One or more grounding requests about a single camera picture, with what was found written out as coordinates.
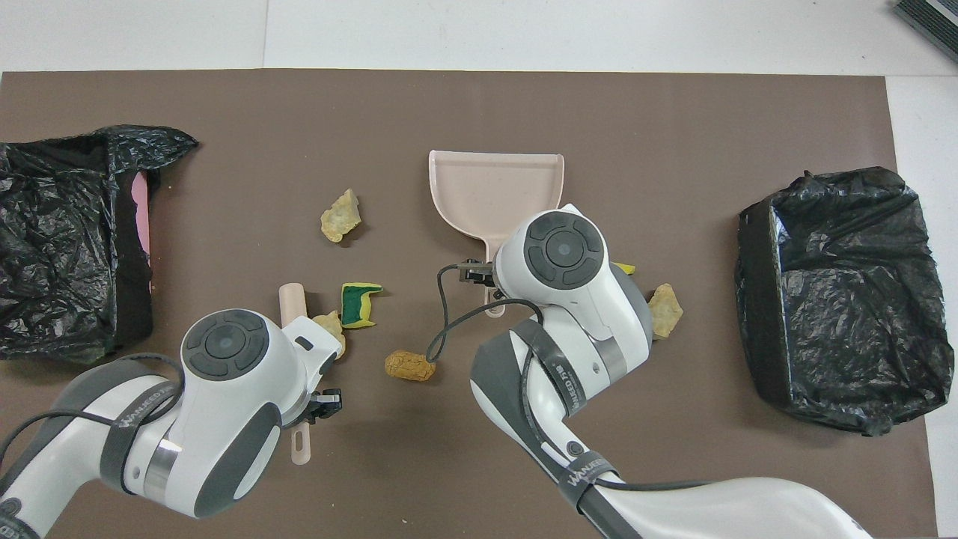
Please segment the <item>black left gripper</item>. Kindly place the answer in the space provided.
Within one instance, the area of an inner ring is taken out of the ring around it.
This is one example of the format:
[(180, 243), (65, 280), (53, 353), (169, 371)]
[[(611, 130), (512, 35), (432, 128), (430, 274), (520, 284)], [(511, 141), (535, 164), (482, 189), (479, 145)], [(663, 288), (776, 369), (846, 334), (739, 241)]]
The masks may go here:
[(324, 389), (312, 392), (307, 406), (302, 411), (302, 420), (314, 425), (317, 419), (332, 417), (343, 407), (341, 389)]

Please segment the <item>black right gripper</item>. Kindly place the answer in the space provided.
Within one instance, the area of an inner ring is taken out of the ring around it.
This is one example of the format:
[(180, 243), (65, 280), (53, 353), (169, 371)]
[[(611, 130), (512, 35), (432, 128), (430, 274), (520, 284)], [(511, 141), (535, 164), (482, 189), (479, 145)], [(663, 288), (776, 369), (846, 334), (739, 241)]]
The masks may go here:
[(488, 289), (496, 289), (498, 283), (495, 280), (495, 270), (493, 262), (479, 262), (476, 259), (466, 259), (458, 263), (459, 281), (468, 282), (475, 285), (482, 285)]

